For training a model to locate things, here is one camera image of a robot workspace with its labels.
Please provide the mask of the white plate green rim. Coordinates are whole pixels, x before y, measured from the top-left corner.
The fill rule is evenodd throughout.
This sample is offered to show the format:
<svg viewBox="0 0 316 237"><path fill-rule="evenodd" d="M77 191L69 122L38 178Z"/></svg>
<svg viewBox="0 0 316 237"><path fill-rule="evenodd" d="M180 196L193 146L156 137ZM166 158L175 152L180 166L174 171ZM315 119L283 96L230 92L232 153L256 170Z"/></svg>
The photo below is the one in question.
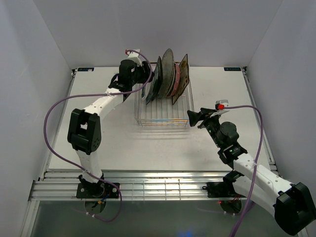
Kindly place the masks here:
<svg viewBox="0 0 316 237"><path fill-rule="evenodd" d="M152 83L151 82L148 82L143 88L142 88L142 91L141 91L141 99L146 101L148 95L149 95L149 92L150 92L150 89L151 89L151 85Z"/></svg>

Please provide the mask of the teal square plate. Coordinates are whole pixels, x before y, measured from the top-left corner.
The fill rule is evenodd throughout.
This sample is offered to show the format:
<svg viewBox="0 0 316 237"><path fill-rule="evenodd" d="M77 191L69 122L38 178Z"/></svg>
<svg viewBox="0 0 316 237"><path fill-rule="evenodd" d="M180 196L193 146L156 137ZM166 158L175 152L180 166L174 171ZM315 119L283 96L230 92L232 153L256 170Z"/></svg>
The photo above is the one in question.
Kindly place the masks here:
<svg viewBox="0 0 316 237"><path fill-rule="evenodd" d="M153 94L154 94L154 86L155 86L155 83L158 80L158 77L159 77L159 68L158 68L158 65L156 65L155 70L154 70L153 79L150 82L150 84L148 86L146 86L146 95L147 95L146 96L146 105L148 103L150 103L151 100L152 100L152 97L153 97Z"/></svg>

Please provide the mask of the black floral square plate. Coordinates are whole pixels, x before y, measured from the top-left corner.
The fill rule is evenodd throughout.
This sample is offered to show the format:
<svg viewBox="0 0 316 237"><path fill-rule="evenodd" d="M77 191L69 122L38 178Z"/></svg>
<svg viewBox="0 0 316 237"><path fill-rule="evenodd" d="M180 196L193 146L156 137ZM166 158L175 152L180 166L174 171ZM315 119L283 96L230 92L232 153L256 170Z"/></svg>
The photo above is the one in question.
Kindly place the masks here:
<svg viewBox="0 0 316 237"><path fill-rule="evenodd" d="M154 82L154 88L153 88L153 96L152 96L152 101L154 101L157 96L158 96L158 92L161 88L161 84L162 84L162 65L161 65L161 57L158 57L158 61L157 61L157 65L155 70L158 70L155 73L155 82Z"/></svg>

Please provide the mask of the large speckled round plate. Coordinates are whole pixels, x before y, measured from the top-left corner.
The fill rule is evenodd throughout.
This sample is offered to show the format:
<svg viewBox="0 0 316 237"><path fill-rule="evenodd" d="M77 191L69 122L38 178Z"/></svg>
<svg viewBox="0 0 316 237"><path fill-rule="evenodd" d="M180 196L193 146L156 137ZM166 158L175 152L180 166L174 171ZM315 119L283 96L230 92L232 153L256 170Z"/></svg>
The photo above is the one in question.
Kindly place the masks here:
<svg viewBox="0 0 316 237"><path fill-rule="evenodd" d="M158 99L162 99L169 94L174 77L174 55L171 48L168 48L161 59L162 83L158 92Z"/></svg>

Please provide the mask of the mint green flower plate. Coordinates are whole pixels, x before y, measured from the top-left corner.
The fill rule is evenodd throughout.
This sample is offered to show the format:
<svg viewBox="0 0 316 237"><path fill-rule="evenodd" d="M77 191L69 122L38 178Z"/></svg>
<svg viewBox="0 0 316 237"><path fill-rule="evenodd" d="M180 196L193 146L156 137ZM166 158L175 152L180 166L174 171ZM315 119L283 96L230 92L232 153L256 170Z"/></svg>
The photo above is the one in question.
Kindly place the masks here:
<svg viewBox="0 0 316 237"><path fill-rule="evenodd" d="M173 87L173 83L174 83L174 74L175 74L175 66L174 66L174 63L172 65L172 68L170 68L167 73L166 73L166 76L167 76L167 82L168 82L168 89L167 89L167 93L166 93L166 97L169 97L168 94L170 93L170 91L172 90L172 87Z"/></svg>

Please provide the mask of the pink polka dot plate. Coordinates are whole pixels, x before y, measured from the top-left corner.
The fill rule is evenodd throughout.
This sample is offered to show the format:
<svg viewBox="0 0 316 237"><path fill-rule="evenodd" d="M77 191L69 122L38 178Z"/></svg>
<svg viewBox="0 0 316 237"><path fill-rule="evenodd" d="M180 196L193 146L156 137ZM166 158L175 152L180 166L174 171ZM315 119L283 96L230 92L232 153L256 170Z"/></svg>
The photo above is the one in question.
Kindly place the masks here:
<svg viewBox="0 0 316 237"><path fill-rule="evenodd" d="M175 66L175 74L174 74L174 83L173 83L173 87L172 90L170 91L170 93L168 94L169 97L172 97L176 94L176 91L178 89L179 83L180 83L180 68L179 65L174 63Z"/></svg>

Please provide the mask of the cream flower square plate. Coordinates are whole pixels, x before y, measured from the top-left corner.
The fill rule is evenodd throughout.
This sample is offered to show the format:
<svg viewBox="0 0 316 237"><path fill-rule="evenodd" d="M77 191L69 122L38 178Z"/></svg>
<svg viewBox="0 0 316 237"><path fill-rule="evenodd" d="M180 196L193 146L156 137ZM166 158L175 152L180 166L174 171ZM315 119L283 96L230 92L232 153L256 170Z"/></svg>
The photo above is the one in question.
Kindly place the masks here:
<svg viewBox="0 0 316 237"><path fill-rule="evenodd" d="M180 70L179 71L180 72L179 84L178 84L177 91L172 96L172 105L175 105L177 100L180 98L180 96L183 94L186 87L190 83L190 65L188 61L188 54L185 54L184 58L180 62L179 70Z"/></svg>

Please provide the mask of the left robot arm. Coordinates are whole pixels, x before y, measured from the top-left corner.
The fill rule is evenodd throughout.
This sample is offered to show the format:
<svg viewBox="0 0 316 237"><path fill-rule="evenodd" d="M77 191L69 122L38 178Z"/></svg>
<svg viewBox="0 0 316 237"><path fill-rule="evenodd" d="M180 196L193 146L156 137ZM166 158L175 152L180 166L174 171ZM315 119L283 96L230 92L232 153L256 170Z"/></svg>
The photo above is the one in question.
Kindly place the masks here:
<svg viewBox="0 0 316 237"><path fill-rule="evenodd" d="M82 187L89 195L100 197L106 185L101 181L104 175L99 167L97 149L101 145L101 121L117 105L123 103L136 84L144 84L153 76L150 63L137 64L131 59L122 60L119 72L115 74L100 97L84 109L71 113L67 140L76 151L83 173L79 176Z"/></svg>

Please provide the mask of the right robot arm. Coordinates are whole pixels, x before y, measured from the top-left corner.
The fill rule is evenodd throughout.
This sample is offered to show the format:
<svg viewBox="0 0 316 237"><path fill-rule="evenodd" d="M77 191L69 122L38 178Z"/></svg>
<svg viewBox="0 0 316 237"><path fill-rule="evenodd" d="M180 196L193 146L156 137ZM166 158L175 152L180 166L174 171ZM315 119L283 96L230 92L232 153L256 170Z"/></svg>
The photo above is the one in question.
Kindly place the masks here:
<svg viewBox="0 0 316 237"><path fill-rule="evenodd" d="M226 111L227 107L223 104L216 104L215 109L201 108L198 113L187 111L190 126L207 130L219 148L220 160L232 169L221 182L207 183L205 189L208 195L244 196L272 214L287 234L298 234L316 219L316 207L310 190L303 183L293 184L259 164L238 143L236 125L219 121Z"/></svg>

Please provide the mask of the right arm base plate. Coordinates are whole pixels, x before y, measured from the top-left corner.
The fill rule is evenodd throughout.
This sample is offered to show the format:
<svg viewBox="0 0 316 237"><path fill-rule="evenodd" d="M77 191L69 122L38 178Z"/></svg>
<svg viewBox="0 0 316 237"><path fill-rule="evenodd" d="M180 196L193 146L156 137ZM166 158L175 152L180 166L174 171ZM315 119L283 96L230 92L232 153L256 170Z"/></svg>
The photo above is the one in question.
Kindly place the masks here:
<svg viewBox="0 0 316 237"><path fill-rule="evenodd" d="M202 190L207 191L209 198L239 198L240 194L236 193L233 186L225 182L207 182L202 186Z"/></svg>

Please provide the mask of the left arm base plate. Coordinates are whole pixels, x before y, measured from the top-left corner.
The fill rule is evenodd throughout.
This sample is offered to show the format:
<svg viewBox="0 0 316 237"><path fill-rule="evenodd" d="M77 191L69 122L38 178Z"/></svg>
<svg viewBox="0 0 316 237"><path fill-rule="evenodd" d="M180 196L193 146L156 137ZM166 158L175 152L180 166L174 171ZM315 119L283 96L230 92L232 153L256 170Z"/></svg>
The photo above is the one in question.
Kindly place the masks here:
<svg viewBox="0 0 316 237"><path fill-rule="evenodd" d="M114 183L116 187L108 183L94 183L91 185L78 184L76 198L93 199L93 198L119 198L120 183Z"/></svg>

